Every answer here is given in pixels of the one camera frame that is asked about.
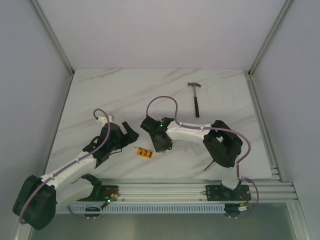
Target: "marble surface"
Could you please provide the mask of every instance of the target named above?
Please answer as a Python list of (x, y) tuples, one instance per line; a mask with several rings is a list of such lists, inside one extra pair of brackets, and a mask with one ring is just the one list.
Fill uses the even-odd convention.
[[(193, 89), (197, 88), (200, 118), (195, 117)], [(46, 172), (51, 172), (81, 152), (102, 125), (93, 110), (104, 109), (121, 126), (127, 121), (139, 139), (114, 154), (94, 170), (99, 178), (115, 179), (209, 179), (220, 180), (221, 166), (213, 163), (202, 144), (176, 140), (173, 149), (152, 159), (137, 156), (134, 147), (153, 150), (150, 136), (140, 128), (146, 107), (155, 97), (168, 95), (178, 102), (178, 119), (184, 123), (213, 124), (224, 121), (244, 134), (252, 144), (250, 155), (240, 164), (240, 175), (253, 179), (271, 177), (258, 121), (244, 72), (239, 69), (105, 68), (77, 69), (63, 110)], [(159, 99), (151, 107), (153, 118), (173, 117), (175, 104)], [(247, 150), (244, 143), (242, 152)]]

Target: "hammer head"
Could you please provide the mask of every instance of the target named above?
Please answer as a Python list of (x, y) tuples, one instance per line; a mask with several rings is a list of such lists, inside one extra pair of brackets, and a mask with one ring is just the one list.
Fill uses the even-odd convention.
[(188, 82), (188, 86), (192, 86), (192, 87), (197, 86), (197, 87), (201, 88), (201, 85), (197, 82)]

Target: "ribbed metal strip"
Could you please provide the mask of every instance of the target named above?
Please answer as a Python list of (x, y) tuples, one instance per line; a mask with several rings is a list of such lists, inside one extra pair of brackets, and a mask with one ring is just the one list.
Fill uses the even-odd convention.
[[(117, 204), (113, 203), (102, 211), (86, 212), (88, 207), (99, 207), (99, 204), (72, 204), (75, 214), (224, 214), (224, 204)], [(68, 214), (67, 208), (57, 214)]]

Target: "yellow object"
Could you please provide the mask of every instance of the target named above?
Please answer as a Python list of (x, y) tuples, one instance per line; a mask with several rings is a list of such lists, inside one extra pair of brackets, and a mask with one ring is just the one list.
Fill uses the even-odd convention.
[(136, 152), (136, 154), (140, 157), (144, 157), (147, 159), (152, 159), (152, 156), (154, 155), (154, 151), (149, 150), (149, 149), (145, 149), (142, 147), (134, 147), (135, 149), (138, 149), (138, 151)]

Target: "hammer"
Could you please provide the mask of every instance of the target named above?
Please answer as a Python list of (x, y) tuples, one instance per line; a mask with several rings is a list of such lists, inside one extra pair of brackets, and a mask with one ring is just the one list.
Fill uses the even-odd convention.
[(196, 94), (196, 86), (201, 88), (201, 85), (199, 83), (196, 83), (196, 82), (188, 82), (188, 86), (192, 86), (193, 87), (195, 116), (197, 118), (199, 118), (200, 115), (199, 115), (199, 107), (198, 107), (198, 100), (197, 100), (197, 94)]

